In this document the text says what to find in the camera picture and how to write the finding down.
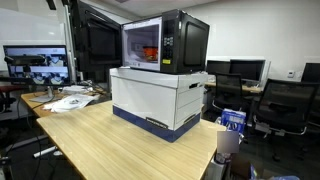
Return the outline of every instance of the blue box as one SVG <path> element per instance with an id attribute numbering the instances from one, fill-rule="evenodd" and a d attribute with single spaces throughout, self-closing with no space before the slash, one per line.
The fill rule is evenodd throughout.
<path id="1" fill-rule="evenodd" d="M 224 109 L 222 111 L 221 124 L 226 126 L 228 130 L 238 131 L 243 134 L 244 126 L 246 124 L 245 119 L 245 112 Z"/>

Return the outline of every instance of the wall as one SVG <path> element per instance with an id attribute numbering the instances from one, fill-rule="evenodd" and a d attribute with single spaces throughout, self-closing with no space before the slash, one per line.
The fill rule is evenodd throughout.
<path id="1" fill-rule="evenodd" d="M 55 0 L 57 10 L 50 10 L 46 0 L 1 0 L 0 8 L 65 22 L 64 7 L 61 0 Z"/>
<path id="2" fill-rule="evenodd" d="M 262 56 L 269 78 L 300 81 L 306 62 L 320 63 L 320 1 L 220 0 L 184 9 L 210 24 L 207 55 L 215 59 Z"/>
<path id="3" fill-rule="evenodd" d="M 3 45 L 64 44 L 58 21 L 0 8 L 0 71 L 7 71 Z"/>
<path id="4" fill-rule="evenodd" d="M 99 12 L 107 15 L 111 19 L 121 24 L 140 19 L 140 17 L 130 12 L 119 9 L 111 4 L 102 2 L 101 0 L 81 0 L 81 1 L 93 6 Z"/>

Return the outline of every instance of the paper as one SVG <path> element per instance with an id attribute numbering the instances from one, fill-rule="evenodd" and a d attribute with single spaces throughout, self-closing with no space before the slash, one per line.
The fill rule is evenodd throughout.
<path id="1" fill-rule="evenodd" d="M 73 109 L 85 107 L 90 101 L 96 99 L 95 96 L 83 94 L 73 94 L 55 103 L 46 104 L 43 109 L 51 109 L 51 112 L 62 113 Z"/>

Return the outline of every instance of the microwave control panel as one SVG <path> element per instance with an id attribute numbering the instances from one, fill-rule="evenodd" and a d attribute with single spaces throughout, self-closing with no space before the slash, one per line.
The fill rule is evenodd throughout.
<path id="1" fill-rule="evenodd" d="M 172 59 L 173 57 L 173 36 L 167 36 L 163 38 L 163 57 L 166 59 Z"/>

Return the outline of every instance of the ceiling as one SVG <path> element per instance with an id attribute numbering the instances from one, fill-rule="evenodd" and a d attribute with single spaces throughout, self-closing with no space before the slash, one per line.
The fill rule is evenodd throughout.
<path id="1" fill-rule="evenodd" d="M 160 14 L 172 9 L 182 9 L 217 0 L 99 0 L 112 4 L 137 16 L 144 17 Z"/>

